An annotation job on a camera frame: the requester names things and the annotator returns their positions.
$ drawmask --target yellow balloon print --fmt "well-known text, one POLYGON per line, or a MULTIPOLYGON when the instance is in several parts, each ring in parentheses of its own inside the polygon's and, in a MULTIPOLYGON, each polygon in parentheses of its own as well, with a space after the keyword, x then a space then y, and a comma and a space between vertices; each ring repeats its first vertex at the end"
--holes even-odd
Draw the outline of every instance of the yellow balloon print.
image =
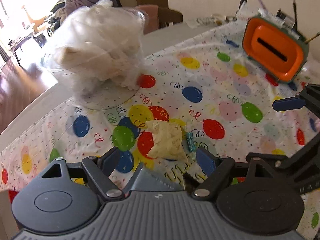
POLYGON ((272 151, 272 154, 275 154, 275 155, 285 155, 284 151, 283 150, 280 150, 280 149, 275 149, 272 151))
POLYGON ((84 180, 82 178, 77 178, 73 182, 85 186, 84 180))
POLYGON ((150 109, 143 105, 131 106, 129 109, 130 121, 141 129, 146 129, 146 121, 153 120, 153 114, 150 109))
POLYGON ((200 68, 200 62, 197 61, 195 58, 192 58, 192 57, 183 57, 183 58, 180 59, 180 62, 186 68, 190 68, 190 69, 198 69, 198 68, 200 68))
POLYGON ((30 159, 30 156, 28 154, 22 155, 21 162, 22 162, 22 171, 25 174, 29 174, 32 169, 32 161, 30 159))
POLYGON ((249 75, 245 66, 242 66, 240 64, 234 64, 233 71, 240 77, 246 77, 247 75, 249 75))
POLYGON ((133 169, 132 171, 135 171, 137 169, 137 166, 139 165, 140 162, 143 162, 144 165, 148 168, 153 170, 153 166, 154 166, 154 161, 151 159, 146 158, 145 156, 143 156, 138 149, 135 149, 132 152, 132 156, 134 158, 134 164, 133 164, 133 169))

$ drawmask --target table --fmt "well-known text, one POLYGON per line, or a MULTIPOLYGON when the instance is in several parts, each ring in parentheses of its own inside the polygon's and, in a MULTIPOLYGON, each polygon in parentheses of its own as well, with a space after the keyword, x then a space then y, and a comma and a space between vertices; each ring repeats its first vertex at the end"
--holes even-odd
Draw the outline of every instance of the table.
MULTIPOLYGON (((211 27, 208 26, 191 29, 186 23, 181 23, 148 33, 142 37, 144 55, 148 56, 210 29, 211 27)), ((71 96, 72 94, 61 83, 57 83, 45 91, 0 134, 0 151, 4 150, 33 123, 71 96)))

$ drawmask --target red balloon print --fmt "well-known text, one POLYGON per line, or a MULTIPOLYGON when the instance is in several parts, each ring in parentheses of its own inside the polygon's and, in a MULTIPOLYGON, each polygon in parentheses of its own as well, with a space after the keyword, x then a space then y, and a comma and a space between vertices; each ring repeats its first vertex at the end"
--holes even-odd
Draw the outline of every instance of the red balloon print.
POLYGON ((149 109, 153 114, 154 120, 169 121, 169 114, 167 110, 161 106, 150 106, 149 109))
POLYGON ((4 184, 7 184, 7 182, 8 182, 8 172, 7 172, 6 169, 3 169, 3 170, 2 170, 1 176, 2 176, 2 181, 3 181, 3 183, 4 183, 4 184))
POLYGON ((203 123, 203 131, 207 136, 214 140, 220 140, 224 137, 225 130, 221 123, 216 120, 206 119, 203 123))
POLYGON ((305 140, 304 140, 303 131, 300 128, 298 128, 298 130, 297 130, 297 140, 298 140, 298 143, 300 145, 305 145, 306 144, 305 140))
POLYGON ((138 79, 138 84, 142 88, 151 88, 156 84, 156 79, 151 75, 141 75, 138 79))
POLYGON ((275 79, 273 78, 273 76, 271 76, 270 74, 266 73, 265 75, 266 80, 269 81, 269 83, 275 87, 277 87, 279 84, 275 81, 275 79))
POLYGON ((154 146, 151 132, 143 132, 138 138, 137 146, 138 146, 139 152, 143 156, 147 157, 148 159, 153 159, 147 156, 151 148, 154 146))

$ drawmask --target balloon print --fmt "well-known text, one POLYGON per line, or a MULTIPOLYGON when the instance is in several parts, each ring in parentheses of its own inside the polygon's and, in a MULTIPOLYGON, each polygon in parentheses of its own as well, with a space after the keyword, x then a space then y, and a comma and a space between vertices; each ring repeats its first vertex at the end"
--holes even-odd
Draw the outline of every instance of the balloon print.
POLYGON ((182 65, 189 69, 198 69, 200 68, 200 62, 192 57, 183 57, 180 59, 182 65))
POLYGON ((204 120, 203 131, 208 137, 214 140, 220 140, 225 135, 225 130, 222 124, 212 119, 204 120))
POLYGON ((271 153, 274 155, 285 155, 284 151, 281 149, 275 149, 271 153))
POLYGON ((161 120, 161 121, 169 120, 169 114, 167 110, 165 110, 161 106, 150 106, 149 109, 153 114, 154 120, 161 120))
POLYGON ((218 52, 217 57, 218 57, 218 59, 220 59, 221 61, 224 61, 224 62, 229 62, 231 60, 229 55, 222 53, 222 52, 218 52))
POLYGON ((50 153, 49 162, 52 162, 55 158, 60 157, 60 154, 56 148, 52 148, 50 153))
POLYGON ((319 214, 318 212, 313 214, 312 220, 311 220, 311 228, 316 228, 319 223, 319 214))
POLYGON ((245 66, 242 66, 240 64, 234 64, 233 71, 240 77, 246 77, 247 75, 249 75, 245 66))
POLYGON ((32 169, 32 160, 28 154, 23 154, 21 157, 21 169, 24 174, 29 174, 32 169))
POLYGON ((120 120, 120 122, 119 122, 119 125, 120 125, 120 126, 128 127, 128 128, 132 131, 132 133, 133 133, 133 135, 134 135, 134 138, 137 138, 137 137, 139 136, 139 134, 140 134, 141 129, 140 129, 139 127, 135 126, 135 125, 131 122, 131 120, 130 120, 129 117, 124 117, 124 118, 122 118, 122 119, 120 120))
POLYGON ((138 79, 138 83, 142 88, 151 88, 156 84, 156 79, 151 75, 141 75, 138 79))
POLYGON ((141 129, 146 129, 146 121, 153 120, 153 114, 150 109, 143 105, 131 106, 128 112, 130 121, 141 129))
POLYGON ((262 136, 260 138, 260 152, 261 153, 272 153, 276 148, 275 141, 269 136, 262 136))
POLYGON ((153 170, 153 166, 155 165, 154 164, 154 161, 151 160, 151 159, 148 159, 146 158, 145 156, 143 156, 138 149, 135 149, 133 152, 132 152, 132 155, 133 155, 133 158, 134 158, 134 166, 133 166, 133 170, 135 171, 139 162, 143 162, 144 165, 148 168, 148 169, 151 169, 153 170))
POLYGON ((251 95, 251 90, 247 85, 242 85, 242 84, 239 84, 236 81, 234 81, 233 86, 239 94, 244 95, 244 96, 251 95))
POLYGON ((304 133, 300 128, 298 128, 298 130, 297 130, 297 140, 300 145, 306 144, 305 140, 304 140, 304 133))
POLYGON ((270 138, 273 138, 273 140, 276 141, 280 138, 280 132, 278 128, 272 123, 265 124, 263 129, 266 135, 269 136, 270 138))
POLYGON ((116 166, 116 170, 120 173, 128 173, 133 169, 134 165, 134 158, 129 151, 120 152, 121 157, 118 162, 118 165, 116 166))
POLYGON ((199 103, 202 100, 201 91, 195 87, 185 87, 182 90, 182 95, 192 103, 199 103))
POLYGON ((2 169, 1 178, 4 184, 8 182, 8 172, 6 169, 2 169))
POLYGON ((89 119, 84 115, 79 115, 73 122, 73 132, 78 137, 84 137, 90 129, 89 119))
POLYGON ((232 102, 220 102, 219 111, 223 119, 227 121, 235 121, 242 116, 241 106, 232 102))
POLYGON ((143 132, 138 138, 138 143, 137 143, 137 147, 140 153, 148 159, 153 159, 147 156, 153 146, 154 146, 154 143, 153 143, 152 133, 143 132))
POLYGON ((274 77, 271 76, 269 73, 266 73, 265 78, 266 78, 266 80, 268 80, 268 82, 269 82, 271 85, 273 85, 273 86, 275 86, 275 87, 277 87, 277 86, 279 85, 278 82, 276 82, 276 80, 274 79, 274 77))
POLYGON ((242 104, 242 114, 249 122, 253 123, 258 123, 263 118, 263 114, 260 109, 250 102, 242 104))
POLYGON ((225 72, 219 72, 213 67, 210 68, 210 74, 215 81, 225 81, 228 78, 228 75, 225 72))
POLYGON ((290 87, 290 89, 291 89, 292 91, 297 91, 297 90, 298 90, 297 85, 296 85, 293 81, 289 82, 289 83, 288 83, 288 86, 290 87))
POLYGON ((249 84, 248 80, 244 77, 240 77, 235 73, 232 73, 231 76, 232 76, 233 80, 238 84, 241 84, 241 85, 248 85, 249 84))
POLYGON ((312 129, 314 132, 317 132, 315 120, 313 120, 312 118, 310 118, 310 119, 309 119, 309 124, 310 124, 311 129, 312 129))
POLYGON ((117 126, 112 133, 113 145, 118 147, 120 151, 130 150, 135 143, 132 131, 125 126, 117 126))

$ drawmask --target plastic wrap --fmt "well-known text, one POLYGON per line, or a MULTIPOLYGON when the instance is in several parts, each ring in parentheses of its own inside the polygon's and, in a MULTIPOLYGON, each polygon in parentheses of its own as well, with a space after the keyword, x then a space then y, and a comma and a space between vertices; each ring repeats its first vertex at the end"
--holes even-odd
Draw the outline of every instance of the plastic wrap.
POLYGON ((117 106, 139 88, 144 23, 141 11, 114 8, 108 0, 81 7, 52 36, 44 66, 82 105, 94 110, 117 106), (101 102, 97 96, 116 101, 101 102))

